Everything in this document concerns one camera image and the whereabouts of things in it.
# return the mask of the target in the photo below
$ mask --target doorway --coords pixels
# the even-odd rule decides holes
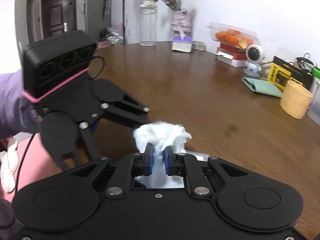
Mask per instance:
[[[27,0],[27,28],[29,43],[37,41],[35,0]]]
[[[43,37],[77,29],[76,0],[41,0]]]

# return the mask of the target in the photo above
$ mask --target green pouch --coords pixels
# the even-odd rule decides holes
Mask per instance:
[[[282,92],[271,82],[254,78],[241,78],[243,83],[252,91],[280,98]]]

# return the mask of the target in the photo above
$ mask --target dark brown door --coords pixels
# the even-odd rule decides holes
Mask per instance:
[[[41,10],[44,38],[77,29],[76,0],[41,0]]]

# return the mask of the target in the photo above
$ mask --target white sock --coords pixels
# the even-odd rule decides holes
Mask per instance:
[[[16,181],[9,170],[8,155],[6,151],[0,152],[0,181],[3,190],[10,193],[14,190]]]
[[[15,138],[11,137],[8,140],[8,162],[9,170],[12,173],[15,173],[18,167],[18,152],[17,152],[18,142]]]

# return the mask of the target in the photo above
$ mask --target person's arm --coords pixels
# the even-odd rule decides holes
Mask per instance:
[[[37,112],[22,96],[22,70],[0,75],[0,140],[38,132]]]

